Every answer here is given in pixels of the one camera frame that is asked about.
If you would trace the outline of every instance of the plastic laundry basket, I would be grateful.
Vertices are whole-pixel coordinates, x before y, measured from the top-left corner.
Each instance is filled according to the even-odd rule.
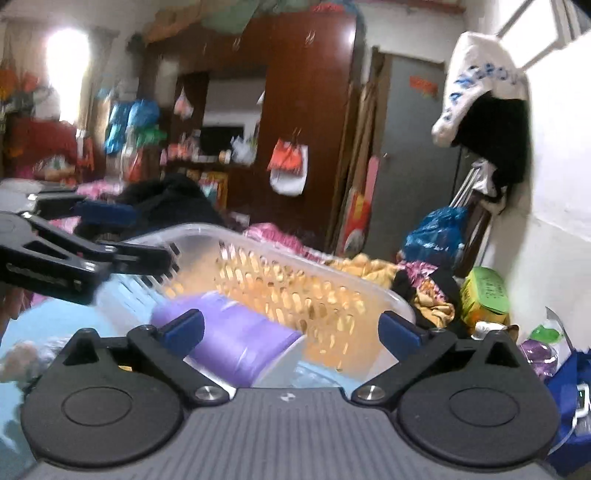
[[[218,290],[305,333],[306,362],[365,381],[396,361],[378,339],[381,313],[415,321],[391,291],[217,226],[180,225],[131,242],[166,247],[174,265],[161,278],[116,275],[101,289],[98,308],[121,333],[147,323],[166,298]]]

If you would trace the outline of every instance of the bright window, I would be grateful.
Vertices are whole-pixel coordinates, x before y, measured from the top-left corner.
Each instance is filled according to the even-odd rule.
[[[71,28],[54,33],[47,42],[50,85],[60,96],[60,120],[75,124],[80,109],[82,80],[90,60],[88,35]]]

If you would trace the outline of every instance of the black cloth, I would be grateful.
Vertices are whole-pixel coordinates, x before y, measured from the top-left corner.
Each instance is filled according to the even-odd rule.
[[[182,174],[170,174],[163,180],[147,180],[130,184],[116,203],[131,205],[137,221],[126,228],[110,228],[81,222],[76,235],[96,240],[106,233],[120,241],[162,230],[182,223],[209,223],[225,226],[220,214],[193,180]]]
[[[461,316],[462,301],[460,297],[460,287],[453,279],[452,272],[445,270],[444,268],[438,268],[435,272],[429,275],[429,278],[437,284],[441,292],[446,296],[447,301],[451,303],[456,310],[456,316],[447,325],[446,329],[455,333],[458,338],[469,338],[468,329]],[[400,295],[411,306],[416,317],[417,327],[424,330],[430,330],[437,327],[431,320],[427,320],[421,311],[414,306],[414,297],[417,294],[417,289],[411,285],[406,270],[401,270],[396,273],[396,276],[392,281],[391,290]]]
[[[503,187],[525,178],[530,151],[528,103],[501,100],[485,93],[468,110],[452,144],[464,145],[497,167],[492,181],[496,200],[500,199]]]

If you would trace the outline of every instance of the blue plastic bag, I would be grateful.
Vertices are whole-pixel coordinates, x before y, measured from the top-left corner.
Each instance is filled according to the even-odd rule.
[[[577,408],[577,385],[591,386],[591,352],[573,352],[555,376],[546,381],[560,412],[560,429],[555,439],[558,444],[572,427]],[[591,435],[572,434],[568,441],[548,457],[559,475],[567,476],[586,465],[591,459]]]
[[[445,207],[429,213],[405,241],[402,253],[408,262],[422,261],[452,268],[463,245],[467,210]]]
[[[109,138],[105,141],[105,153],[113,155],[123,150],[125,145],[125,127],[123,125],[111,125]]]
[[[160,108],[153,100],[138,100],[131,107],[128,127],[145,128],[156,125],[160,117]]]
[[[109,123],[111,125],[123,125],[126,127],[133,105],[133,102],[117,102],[114,104],[111,110],[111,117],[109,117]]]

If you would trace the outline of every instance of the orange sign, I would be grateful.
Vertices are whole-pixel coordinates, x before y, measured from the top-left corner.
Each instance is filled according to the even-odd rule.
[[[410,88],[420,90],[424,95],[432,97],[436,97],[437,92],[439,91],[437,83],[429,82],[428,80],[415,76],[410,77]]]

